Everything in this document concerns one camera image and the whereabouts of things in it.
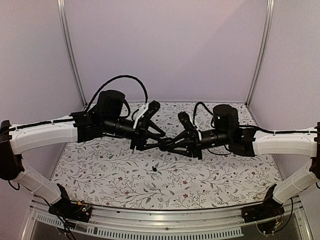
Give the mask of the black earbud charging case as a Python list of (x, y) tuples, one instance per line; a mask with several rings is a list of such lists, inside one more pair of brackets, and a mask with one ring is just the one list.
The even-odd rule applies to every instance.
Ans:
[(175, 147), (175, 141), (171, 137), (163, 138), (160, 142), (160, 146), (158, 147), (162, 152), (169, 152), (173, 150)]

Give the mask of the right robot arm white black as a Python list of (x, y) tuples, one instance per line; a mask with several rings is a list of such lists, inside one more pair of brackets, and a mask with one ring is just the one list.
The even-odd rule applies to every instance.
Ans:
[(236, 108), (228, 104), (216, 105), (213, 110), (213, 129), (200, 131), (186, 112), (178, 119), (183, 132), (166, 139), (161, 151), (187, 157), (202, 158), (202, 151), (228, 146), (231, 153), (242, 157), (262, 155), (301, 155), (311, 161), (289, 178), (271, 186), (259, 206), (262, 218), (269, 218), (288, 199), (320, 180), (320, 127), (302, 130), (266, 130), (254, 125), (241, 125)]

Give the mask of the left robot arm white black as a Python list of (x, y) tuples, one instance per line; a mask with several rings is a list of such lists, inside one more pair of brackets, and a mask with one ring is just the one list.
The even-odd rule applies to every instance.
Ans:
[(146, 101), (130, 119), (125, 94), (105, 90), (99, 93), (96, 104), (63, 117), (27, 124), (5, 120), (0, 127), (0, 178), (25, 187), (53, 205), (63, 217), (70, 217), (75, 210), (66, 189), (32, 166), (32, 153), (39, 157), (38, 149), (103, 137), (127, 139), (132, 150), (156, 148), (165, 136), (152, 121), (160, 107), (156, 100)]

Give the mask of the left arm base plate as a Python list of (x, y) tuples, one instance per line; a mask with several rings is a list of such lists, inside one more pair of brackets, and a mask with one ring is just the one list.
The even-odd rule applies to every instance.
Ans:
[(92, 203), (84, 200), (70, 200), (66, 189), (59, 183), (57, 186), (60, 190), (61, 199), (54, 204), (50, 204), (48, 212), (58, 217), (88, 223), (92, 214)]

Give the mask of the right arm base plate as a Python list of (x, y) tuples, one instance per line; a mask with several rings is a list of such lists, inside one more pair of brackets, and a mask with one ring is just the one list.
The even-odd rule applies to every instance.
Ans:
[(285, 213), (282, 203), (278, 203), (273, 199), (273, 191), (276, 184), (272, 185), (266, 192), (266, 195), (260, 204), (245, 206), (241, 209), (241, 217), (245, 223), (262, 221), (273, 218), (273, 220), (265, 221), (257, 224), (257, 229), (265, 235), (274, 234), (280, 226)]

